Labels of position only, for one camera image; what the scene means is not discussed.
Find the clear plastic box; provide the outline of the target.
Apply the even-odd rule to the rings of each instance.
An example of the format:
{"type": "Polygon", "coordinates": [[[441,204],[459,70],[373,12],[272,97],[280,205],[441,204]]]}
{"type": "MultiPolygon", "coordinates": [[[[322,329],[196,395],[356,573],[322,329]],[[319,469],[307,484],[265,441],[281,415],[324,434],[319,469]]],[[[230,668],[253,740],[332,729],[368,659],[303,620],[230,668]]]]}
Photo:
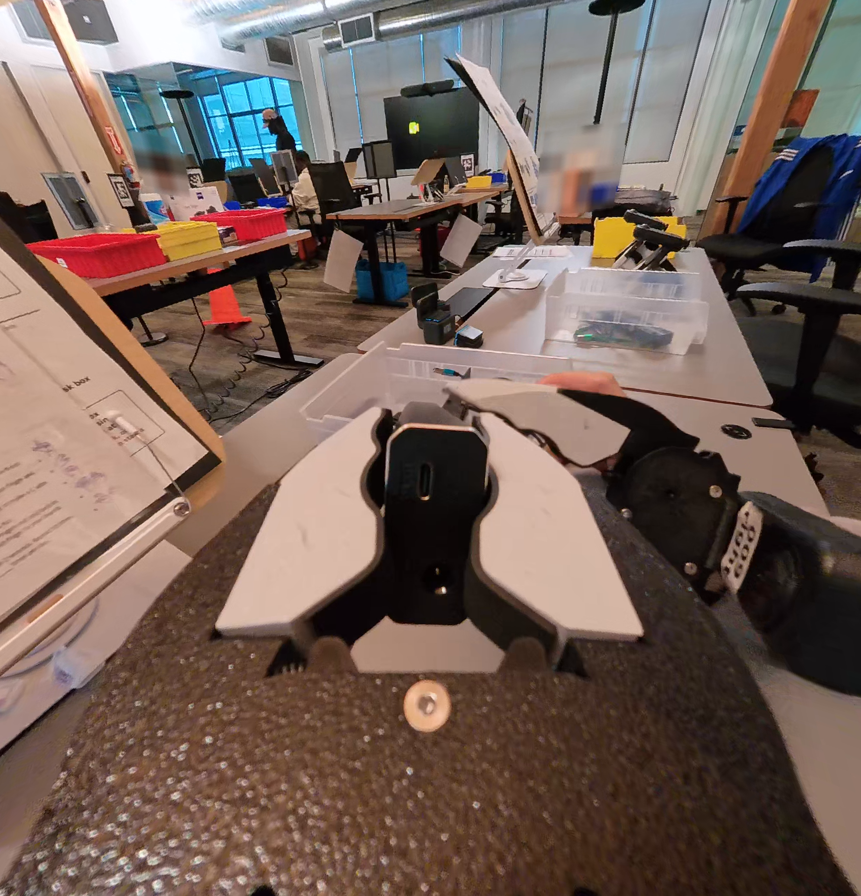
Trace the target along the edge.
{"type": "Polygon", "coordinates": [[[545,293],[544,342],[683,356],[705,342],[701,276],[587,267],[561,272],[545,293]]]}
{"type": "Polygon", "coordinates": [[[444,405],[451,380],[505,378],[535,383],[575,369],[568,357],[535,356],[453,346],[381,343],[361,355],[302,408],[315,442],[324,442],[364,411],[379,407],[398,414],[410,402],[444,405]]]}

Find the instruction sheet on wooden board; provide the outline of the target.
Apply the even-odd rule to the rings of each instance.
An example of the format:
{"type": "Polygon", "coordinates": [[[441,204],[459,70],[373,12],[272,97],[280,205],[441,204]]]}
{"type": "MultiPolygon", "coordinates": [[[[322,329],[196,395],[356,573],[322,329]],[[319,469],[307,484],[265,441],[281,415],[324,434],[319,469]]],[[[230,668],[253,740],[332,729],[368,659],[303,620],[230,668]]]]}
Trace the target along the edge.
{"type": "Polygon", "coordinates": [[[59,520],[115,532],[167,491],[195,509],[223,463],[110,308],[0,214],[0,559],[59,520]]]}
{"type": "Polygon", "coordinates": [[[529,136],[518,123],[513,108],[505,100],[489,69],[460,54],[447,56],[446,62],[479,100],[503,137],[507,148],[506,167],[526,230],[532,241],[543,245],[555,237],[559,224],[554,212],[540,207],[539,158],[529,136]]]}

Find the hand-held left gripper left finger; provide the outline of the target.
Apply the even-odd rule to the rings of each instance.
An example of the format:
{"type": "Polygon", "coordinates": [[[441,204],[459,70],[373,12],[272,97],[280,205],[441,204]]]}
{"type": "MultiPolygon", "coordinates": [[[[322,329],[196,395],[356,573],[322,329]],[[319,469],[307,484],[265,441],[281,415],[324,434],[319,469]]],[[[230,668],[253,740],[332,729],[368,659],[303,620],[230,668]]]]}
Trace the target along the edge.
{"type": "Polygon", "coordinates": [[[219,614],[225,637],[316,641],[315,619],[377,568],[383,523],[368,475],[388,409],[370,408],[329,435],[280,480],[219,614]]]}

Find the blue jacket with white stripes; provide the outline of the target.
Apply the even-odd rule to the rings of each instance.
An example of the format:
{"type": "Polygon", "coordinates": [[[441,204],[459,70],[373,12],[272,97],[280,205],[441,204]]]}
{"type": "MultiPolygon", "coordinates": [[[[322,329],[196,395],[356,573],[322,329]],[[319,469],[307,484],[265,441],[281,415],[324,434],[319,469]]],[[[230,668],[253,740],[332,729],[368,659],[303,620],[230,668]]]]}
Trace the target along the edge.
{"type": "Polygon", "coordinates": [[[818,280],[825,256],[782,247],[838,240],[860,196],[861,135],[796,137],[756,182],[736,230],[750,243],[764,244],[749,269],[772,266],[818,280]]]}

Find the white hanging paper sheet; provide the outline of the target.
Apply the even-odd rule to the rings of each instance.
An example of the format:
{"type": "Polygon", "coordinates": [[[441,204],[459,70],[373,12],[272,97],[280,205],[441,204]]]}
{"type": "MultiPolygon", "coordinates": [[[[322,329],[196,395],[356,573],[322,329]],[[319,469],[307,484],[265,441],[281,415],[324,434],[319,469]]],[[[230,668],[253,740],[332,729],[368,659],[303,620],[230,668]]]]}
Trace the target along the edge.
{"type": "Polygon", "coordinates": [[[335,229],[324,264],[324,285],[350,293],[363,246],[362,238],[354,237],[343,229],[335,229]]]}
{"type": "Polygon", "coordinates": [[[464,267],[483,230],[482,224],[464,213],[452,223],[447,239],[440,249],[443,261],[458,268],[464,267]]]}

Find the black floor lamp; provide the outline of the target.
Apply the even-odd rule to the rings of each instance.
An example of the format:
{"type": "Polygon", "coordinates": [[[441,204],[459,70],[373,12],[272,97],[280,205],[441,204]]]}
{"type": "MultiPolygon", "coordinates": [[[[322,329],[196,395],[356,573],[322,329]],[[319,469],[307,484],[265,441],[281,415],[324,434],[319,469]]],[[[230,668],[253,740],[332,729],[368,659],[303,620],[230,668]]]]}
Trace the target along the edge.
{"type": "Polygon", "coordinates": [[[645,1],[591,1],[588,6],[590,15],[607,19],[609,22],[605,49],[603,54],[602,72],[593,114],[593,125],[598,126],[602,121],[609,73],[616,43],[616,32],[620,17],[630,14],[644,6],[645,1]]]}

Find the black charging case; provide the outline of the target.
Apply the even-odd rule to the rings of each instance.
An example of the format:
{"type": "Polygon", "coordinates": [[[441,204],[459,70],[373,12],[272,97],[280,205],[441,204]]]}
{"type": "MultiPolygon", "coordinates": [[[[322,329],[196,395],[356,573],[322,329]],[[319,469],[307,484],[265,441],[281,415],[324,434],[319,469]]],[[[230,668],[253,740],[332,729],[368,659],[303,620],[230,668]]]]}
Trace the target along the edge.
{"type": "Polygon", "coordinates": [[[439,297],[436,283],[414,286],[411,301],[425,343],[442,346],[453,341],[460,319],[450,304],[439,297]]]}

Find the black power bank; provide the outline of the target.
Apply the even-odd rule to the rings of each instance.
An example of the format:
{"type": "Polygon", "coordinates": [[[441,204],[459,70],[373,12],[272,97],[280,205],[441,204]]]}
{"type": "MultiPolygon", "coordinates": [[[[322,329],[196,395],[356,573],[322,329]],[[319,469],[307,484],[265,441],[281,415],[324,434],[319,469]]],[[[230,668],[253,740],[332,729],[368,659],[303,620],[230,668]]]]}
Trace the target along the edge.
{"type": "Polygon", "coordinates": [[[488,441],[479,429],[430,402],[402,408],[385,448],[391,621],[456,625],[466,619],[471,534],[489,488],[488,441]]]}

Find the orange traffic cone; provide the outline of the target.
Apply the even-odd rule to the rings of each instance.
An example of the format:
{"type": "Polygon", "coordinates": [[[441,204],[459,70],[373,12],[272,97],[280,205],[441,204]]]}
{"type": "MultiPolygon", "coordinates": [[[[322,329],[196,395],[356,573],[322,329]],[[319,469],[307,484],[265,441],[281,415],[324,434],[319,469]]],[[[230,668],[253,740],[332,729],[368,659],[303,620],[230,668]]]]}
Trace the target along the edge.
{"type": "Polygon", "coordinates": [[[233,286],[223,286],[208,293],[209,314],[203,320],[208,328],[237,329],[252,323],[252,318],[242,313],[233,286]]]}

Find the yellow plastic bin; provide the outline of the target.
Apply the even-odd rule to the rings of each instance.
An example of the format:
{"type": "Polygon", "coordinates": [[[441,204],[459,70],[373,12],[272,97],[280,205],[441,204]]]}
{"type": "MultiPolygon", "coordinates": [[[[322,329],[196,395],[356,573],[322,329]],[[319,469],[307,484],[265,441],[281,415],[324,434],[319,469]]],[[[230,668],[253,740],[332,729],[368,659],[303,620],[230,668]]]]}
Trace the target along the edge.
{"type": "MultiPolygon", "coordinates": [[[[676,216],[654,216],[669,222],[668,232],[686,239],[687,227],[676,216]]],[[[634,239],[633,225],[623,217],[597,218],[593,228],[593,258],[614,260],[634,239]]]]}
{"type": "Polygon", "coordinates": [[[158,225],[138,226],[120,231],[123,234],[156,236],[168,262],[220,252],[223,242],[218,226],[207,220],[168,221],[158,225]]]}

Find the blue plastic bin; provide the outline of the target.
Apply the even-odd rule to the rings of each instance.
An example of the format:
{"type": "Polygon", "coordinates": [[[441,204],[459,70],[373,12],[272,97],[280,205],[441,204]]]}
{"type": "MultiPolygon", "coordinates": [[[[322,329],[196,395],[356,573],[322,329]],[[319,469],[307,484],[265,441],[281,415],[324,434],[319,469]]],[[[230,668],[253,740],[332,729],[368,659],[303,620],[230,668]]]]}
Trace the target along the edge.
{"type": "Polygon", "coordinates": [[[375,272],[368,260],[357,261],[355,267],[357,304],[386,304],[403,307],[410,293],[409,272],[403,262],[380,262],[375,272]],[[376,281],[382,287],[382,301],[375,296],[376,281]]]}

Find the silver ventilation duct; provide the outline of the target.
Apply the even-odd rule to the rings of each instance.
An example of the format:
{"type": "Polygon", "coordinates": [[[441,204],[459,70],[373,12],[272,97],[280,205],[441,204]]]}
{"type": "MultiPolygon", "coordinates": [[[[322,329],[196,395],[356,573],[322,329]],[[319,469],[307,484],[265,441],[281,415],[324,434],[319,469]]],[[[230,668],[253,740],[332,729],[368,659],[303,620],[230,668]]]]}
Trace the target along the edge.
{"type": "Polygon", "coordinates": [[[331,30],[330,49],[345,49],[343,26],[367,20],[371,40],[392,40],[452,28],[482,18],[562,6],[563,1],[191,1],[186,16],[212,23],[231,46],[331,30]]]}

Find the black tablet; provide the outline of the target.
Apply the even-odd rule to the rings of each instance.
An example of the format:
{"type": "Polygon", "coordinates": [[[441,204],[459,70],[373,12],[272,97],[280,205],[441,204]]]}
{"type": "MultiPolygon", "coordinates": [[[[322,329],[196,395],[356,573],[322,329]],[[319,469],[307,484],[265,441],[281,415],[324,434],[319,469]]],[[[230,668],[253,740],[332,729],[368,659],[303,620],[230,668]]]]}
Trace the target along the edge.
{"type": "Polygon", "coordinates": [[[497,292],[497,287],[461,287],[448,297],[440,297],[440,303],[452,316],[466,321],[497,292]]]}

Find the red plastic bin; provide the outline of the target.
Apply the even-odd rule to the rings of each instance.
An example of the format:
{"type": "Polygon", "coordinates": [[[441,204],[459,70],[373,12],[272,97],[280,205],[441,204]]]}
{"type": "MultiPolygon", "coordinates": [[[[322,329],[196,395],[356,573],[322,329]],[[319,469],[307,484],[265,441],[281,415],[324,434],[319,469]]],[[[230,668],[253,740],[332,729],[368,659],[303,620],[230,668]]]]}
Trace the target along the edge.
{"type": "Polygon", "coordinates": [[[111,279],[166,263],[155,232],[96,233],[30,243],[33,254],[83,279],[111,279]]]}
{"type": "Polygon", "coordinates": [[[240,243],[252,243],[288,231],[285,212],[272,207],[207,212],[192,216],[190,221],[208,221],[219,228],[232,228],[240,243]]]}

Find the wooden desk with black legs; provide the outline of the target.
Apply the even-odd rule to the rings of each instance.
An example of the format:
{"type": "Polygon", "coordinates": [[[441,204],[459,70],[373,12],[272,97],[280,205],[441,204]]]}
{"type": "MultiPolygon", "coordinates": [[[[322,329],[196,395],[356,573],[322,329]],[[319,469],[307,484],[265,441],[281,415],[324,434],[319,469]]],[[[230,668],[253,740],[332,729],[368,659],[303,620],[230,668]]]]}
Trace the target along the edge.
{"type": "Polygon", "coordinates": [[[124,322],[186,302],[220,288],[253,280],[261,297],[275,350],[258,349],[257,363],[286,370],[316,370],[323,359],[298,355],[280,310],[272,273],[285,273],[293,263],[291,247],[308,237],[306,230],[289,230],[217,252],[190,256],[177,262],[112,278],[88,280],[124,322]]]}
{"type": "MultiPolygon", "coordinates": [[[[443,222],[452,223],[459,213],[487,200],[501,196],[505,192],[504,185],[495,185],[485,190],[464,190],[447,194],[443,199],[425,202],[420,199],[403,199],[380,202],[368,206],[348,210],[336,210],[324,214],[325,221],[333,221],[339,228],[355,230],[357,236],[364,240],[368,260],[375,272],[378,271],[380,257],[378,252],[378,233],[386,231],[388,226],[401,230],[417,230],[420,233],[422,250],[422,268],[417,275],[425,279],[447,281],[455,277],[454,273],[443,271],[440,267],[440,249],[437,226],[443,222]]],[[[376,281],[374,294],[382,301],[382,287],[376,281]]],[[[405,308],[375,304],[386,308],[405,308]]]]}

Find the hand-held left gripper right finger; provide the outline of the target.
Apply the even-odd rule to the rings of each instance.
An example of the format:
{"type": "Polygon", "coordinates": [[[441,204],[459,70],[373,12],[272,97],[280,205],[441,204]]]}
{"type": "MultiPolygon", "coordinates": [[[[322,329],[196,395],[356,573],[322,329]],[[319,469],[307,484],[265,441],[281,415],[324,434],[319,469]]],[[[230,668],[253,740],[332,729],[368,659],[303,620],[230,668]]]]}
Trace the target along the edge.
{"type": "Polygon", "coordinates": [[[485,437],[490,503],[471,534],[465,610],[503,651],[534,639],[549,666],[571,640],[636,643],[644,627],[580,483],[497,416],[485,437]]]}

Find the grey desk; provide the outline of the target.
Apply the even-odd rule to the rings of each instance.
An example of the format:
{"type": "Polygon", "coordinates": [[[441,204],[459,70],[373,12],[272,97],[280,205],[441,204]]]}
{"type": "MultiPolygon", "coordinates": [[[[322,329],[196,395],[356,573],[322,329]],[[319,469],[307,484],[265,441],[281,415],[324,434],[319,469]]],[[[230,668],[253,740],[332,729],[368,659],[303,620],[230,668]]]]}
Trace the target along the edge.
{"type": "MultiPolygon", "coordinates": [[[[15,703],[0,714],[0,881],[32,830],[66,754],[68,739],[90,700],[96,675],[123,644],[155,599],[180,572],[192,572],[192,557],[241,511],[248,500],[272,485],[315,444],[301,408],[357,360],[346,354],[333,360],[283,397],[258,409],[223,435],[227,454],[224,484],[217,497],[183,524],[173,541],[160,543],[97,599],[84,628],[70,629],[68,658],[80,667],[82,687],[58,681],[53,655],[66,639],[58,638],[33,659],[23,675],[15,703]]],[[[701,447],[722,455],[741,476],[743,487],[773,494],[805,509],[826,513],[817,489],[789,431],[752,427],[753,418],[773,419],[765,409],[649,392],[628,391],[700,438],[701,447]],[[749,442],[722,437],[719,426],[739,424],[753,430],[749,442]]]]}
{"type": "Polygon", "coordinates": [[[484,374],[516,373],[525,380],[530,374],[606,372],[614,375],[625,390],[758,409],[770,407],[771,394],[702,250],[688,249],[674,261],[679,272],[699,278],[701,298],[708,308],[703,342],[691,345],[683,355],[611,346],[582,348],[571,341],[549,338],[547,290],[558,276],[562,272],[572,276],[587,268],[592,276],[609,273],[604,261],[593,261],[590,247],[570,248],[568,252],[569,257],[531,259],[527,267],[546,274],[541,285],[535,289],[496,290],[472,314],[468,324],[483,333],[479,350],[426,344],[414,309],[369,337],[358,349],[400,350],[403,357],[443,360],[444,367],[461,372],[473,363],[484,374]]]}

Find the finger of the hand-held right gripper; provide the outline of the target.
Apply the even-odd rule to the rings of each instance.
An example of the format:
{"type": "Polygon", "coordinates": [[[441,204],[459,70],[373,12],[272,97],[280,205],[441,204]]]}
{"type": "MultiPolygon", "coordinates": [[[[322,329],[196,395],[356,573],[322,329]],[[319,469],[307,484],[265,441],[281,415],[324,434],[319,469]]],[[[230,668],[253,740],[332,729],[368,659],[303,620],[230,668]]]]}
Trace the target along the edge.
{"type": "Polygon", "coordinates": [[[584,407],[553,385],[505,378],[453,379],[444,405],[463,419],[487,413],[536,442],[574,469],[608,466],[630,434],[628,427],[584,407]]]}

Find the wooden pillar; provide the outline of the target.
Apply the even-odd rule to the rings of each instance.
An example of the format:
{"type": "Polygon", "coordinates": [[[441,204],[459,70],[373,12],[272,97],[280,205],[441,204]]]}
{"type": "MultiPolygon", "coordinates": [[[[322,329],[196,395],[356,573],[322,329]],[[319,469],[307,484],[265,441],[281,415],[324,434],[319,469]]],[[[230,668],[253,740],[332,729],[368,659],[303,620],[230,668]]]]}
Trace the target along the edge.
{"type": "Polygon", "coordinates": [[[750,196],[817,39],[829,1],[791,1],[772,46],[724,194],[750,196]]]}
{"type": "Polygon", "coordinates": [[[91,122],[100,146],[110,162],[113,173],[120,178],[131,197],[133,205],[126,209],[131,224],[134,226],[144,225],[148,220],[145,209],[127,177],[127,173],[131,170],[131,159],[119,134],[113,127],[110,110],[104,100],[99,83],[84,57],[63,3],[60,1],[34,1],[33,4],[42,17],[66,67],[66,72],[77,91],[79,100],[91,122]]]}

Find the black wall screen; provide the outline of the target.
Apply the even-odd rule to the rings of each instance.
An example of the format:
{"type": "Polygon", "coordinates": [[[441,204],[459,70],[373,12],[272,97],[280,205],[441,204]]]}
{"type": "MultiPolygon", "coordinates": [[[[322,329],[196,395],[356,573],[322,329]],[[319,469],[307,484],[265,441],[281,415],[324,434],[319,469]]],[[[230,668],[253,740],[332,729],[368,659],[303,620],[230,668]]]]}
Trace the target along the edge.
{"type": "Polygon", "coordinates": [[[471,155],[478,160],[480,102],[467,87],[383,100],[387,140],[398,172],[426,160],[471,155]]]}

